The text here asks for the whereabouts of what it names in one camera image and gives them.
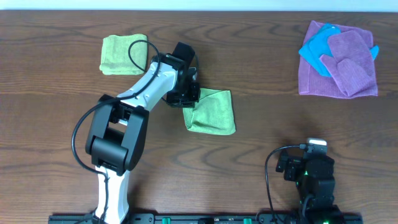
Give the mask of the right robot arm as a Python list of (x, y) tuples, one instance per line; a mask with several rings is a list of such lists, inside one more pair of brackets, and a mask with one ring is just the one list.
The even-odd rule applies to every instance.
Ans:
[(344, 216), (334, 204), (334, 160), (325, 153), (305, 152), (302, 157), (290, 156), (282, 150), (276, 171), (284, 179), (295, 182), (300, 207), (284, 218), (284, 223), (342, 224)]

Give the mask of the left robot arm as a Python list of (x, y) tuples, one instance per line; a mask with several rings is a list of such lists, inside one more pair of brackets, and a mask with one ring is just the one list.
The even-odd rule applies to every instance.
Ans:
[(200, 84), (194, 53), (159, 54), (147, 73), (117, 97), (103, 95), (94, 114), (85, 151), (99, 179), (98, 206), (93, 223), (124, 223), (129, 204), (131, 171), (142, 156), (149, 113), (160, 101), (174, 108), (191, 108), (199, 101)]

